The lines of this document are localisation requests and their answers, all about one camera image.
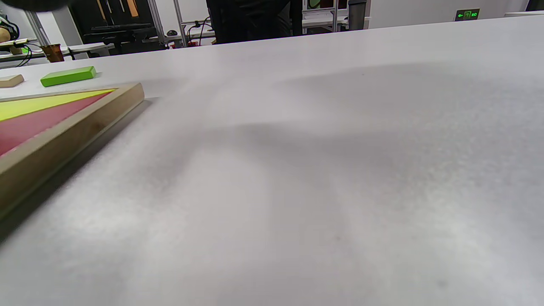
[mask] black cable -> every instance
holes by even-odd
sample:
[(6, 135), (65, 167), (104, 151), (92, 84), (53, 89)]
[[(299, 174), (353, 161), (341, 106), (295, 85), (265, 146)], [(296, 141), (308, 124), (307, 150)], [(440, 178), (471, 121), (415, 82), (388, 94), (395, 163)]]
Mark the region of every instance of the black cable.
[(189, 40), (187, 40), (187, 43), (190, 43), (191, 40), (193, 40), (193, 39), (191, 38), (191, 30), (194, 29), (194, 28), (197, 28), (197, 26), (191, 26), (191, 27), (187, 30), (187, 35), (186, 35), (186, 36), (189, 38)]
[(19, 36), (21, 36), (21, 31), (19, 30), (19, 26), (14, 23), (12, 23), (11, 25), (14, 26), (15, 30), (17, 31), (17, 35), (15, 36), (15, 39), (19, 39)]
[(213, 30), (213, 27), (206, 23), (206, 19), (204, 19), (204, 23), (202, 24), (202, 29), (200, 30), (199, 46), (201, 46), (201, 43), (202, 43), (202, 35), (204, 34), (204, 26), (209, 26)]
[(41, 46), (38, 46), (37, 44), (31, 44), (31, 43), (29, 43), (29, 42), (27, 42), (25, 45), (31, 45), (31, 46), (38, 47), (38, 48), (41, 49)]
[(23, 58), (23, 60), (15, 67), (21, 67), (26, 65), (30, 59), (32, 59), (32, 50), (28, 46), (24, 46), (24, 48), (27, 49), (27, 55)]
[(27, 51), (27, 54), (24, 55), (23, 60), (20, 63), (18, 63), (17, 66), (15, 66), (15, 67), (21, 67), (24, 64), (24, 61), (27, 60), (29, 55), (30, 55), (30, 53)]

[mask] white table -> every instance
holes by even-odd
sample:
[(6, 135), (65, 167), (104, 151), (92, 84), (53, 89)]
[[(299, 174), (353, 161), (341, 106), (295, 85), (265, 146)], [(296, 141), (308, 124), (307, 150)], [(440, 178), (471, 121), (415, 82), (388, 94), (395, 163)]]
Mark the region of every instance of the white table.
[[(5, 305), (543, 305), (544, 17), (7, 69), (160, 97), (0, 247)], [(43, 88), (52, 69), (92, 81)]]
[[(60, 50), (62, 51), (64, 56), (70, 55), (70, 50), (72, 51), (72, 54), (77, 55), (81, 53), (90, 53), (90, 52), (96, 52), (100, 54), (104, 54), (103, 52), (107, 52), (109, 49), (113, 48), (113, 45), (105, 45), (102, 42), (97, 42), (95, 44), (85, 44), (85, 45), (76, 45), (76, 46), (61, 46)], [(14, 62), (18, 60), (24, 60), (27, 56), (26, 53), (23, 54), (0, 54), (0, 63), (4, 62)], [(43, 58), (45, 57), (45, 54), (42, 50), (35, 50), (32, 51), (32, 58)]]

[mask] person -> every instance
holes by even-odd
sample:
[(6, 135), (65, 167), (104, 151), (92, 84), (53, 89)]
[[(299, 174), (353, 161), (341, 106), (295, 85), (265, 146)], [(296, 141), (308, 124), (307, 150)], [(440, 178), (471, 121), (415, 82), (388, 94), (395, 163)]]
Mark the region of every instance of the person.
[[(271, 3), (277, 0), (232, 0), (240, 11), (254, 23), (258, 23), (268, 11)], [(221, 42), (241, 42), (248, 40), (271, 39), (291, 36), (289, 5), (274, 16), (270, 22), (259, 25), (258, 33), (248, 31), (241, 20), (229, 10), (221, 10), (222, 29), (225, 37)]]
[[(60, 9), (72, 2), (72, 0), (2, 0), (5, 4), (27, 11), (52, 11)], [(277, 0), (231, 0), (237, 5), (243, 14), (254, 22), (257, 22), (268, 10), (272, 2)], [(257, 39), (270, 39), (291, 36), (291, 24), (289, 18), (289, 5), (287, 5), (270, 22), (261, 25), (258, 34), (248, 31), (243, 24), (229, 10), (221, 10), (222, 28), (225, 37), (222, 42), (239, 42)]]

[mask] black object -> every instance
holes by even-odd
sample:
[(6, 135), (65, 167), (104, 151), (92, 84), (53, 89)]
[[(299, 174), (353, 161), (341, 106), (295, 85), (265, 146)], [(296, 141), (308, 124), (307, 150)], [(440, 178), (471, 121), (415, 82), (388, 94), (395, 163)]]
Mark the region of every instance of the black object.
[(364, 17), (366, 16), (367, 0), (349, 0), (349, 30), (364, 29)]
[(544, 10), (543, 0), (529, 0), (529, 3), (527, 3), (526, 11), (540, 11), (540, 10)]
[[(129, 2), (136, 4), (136, 11), (127, 9)], [(84, 44), (101, 42), (101, 37), (87, 35), (96, 33), (97, 27), (153, 24), (147, 0), (78, 0), (69, 9)]]
[(302, 0), (245, 1), (242, 7), (235, 0), (206, 3), (218, 44), (302, 35)]
[(101, 41), (104, 44), (113, 44), (118, 54), (123, 54), (123, 43), (141, 42), (146, 38), (157, 35), (155, 27), (151, 26), (150, 23), (94, 27), (91, 31), (92, 33), (86, 34), (84, 37), (93, 36), (95, 40)]
[(480, 9), (458, 10), (453, 21), (476, 20), (480, 16)]
[(53, 11), (67, 6), (72, 0), (2, 0), (2, 2), (26, 11)]

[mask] green exit sign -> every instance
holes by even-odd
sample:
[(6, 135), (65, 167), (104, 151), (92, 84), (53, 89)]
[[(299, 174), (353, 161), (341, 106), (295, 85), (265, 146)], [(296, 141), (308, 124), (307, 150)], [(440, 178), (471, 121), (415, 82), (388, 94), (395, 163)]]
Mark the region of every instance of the green exit sign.
[(480, 16), (480, 9), (458, 10), (454, 21), (476, 20)]

